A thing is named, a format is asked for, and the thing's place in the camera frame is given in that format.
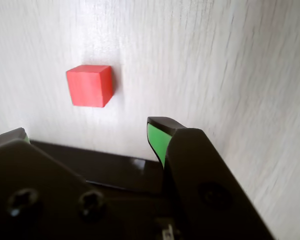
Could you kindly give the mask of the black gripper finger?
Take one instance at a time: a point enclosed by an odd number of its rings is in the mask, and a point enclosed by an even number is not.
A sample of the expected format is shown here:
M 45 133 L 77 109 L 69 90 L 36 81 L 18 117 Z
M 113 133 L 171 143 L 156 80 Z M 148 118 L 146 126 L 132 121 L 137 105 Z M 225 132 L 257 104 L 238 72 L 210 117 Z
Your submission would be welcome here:
M 0 240 L 120 240 L 103 195 L 30 144 L 23 128 L 0 135 Z

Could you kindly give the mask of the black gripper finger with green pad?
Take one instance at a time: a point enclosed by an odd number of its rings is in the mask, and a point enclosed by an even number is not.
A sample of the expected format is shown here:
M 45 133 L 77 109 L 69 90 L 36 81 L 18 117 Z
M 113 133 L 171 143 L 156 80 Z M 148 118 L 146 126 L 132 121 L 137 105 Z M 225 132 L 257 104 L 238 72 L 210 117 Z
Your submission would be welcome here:
M 271 240 L 273 235 L 207 135 L 169 117 L 147 119 L 176 224 L 188 240 Z

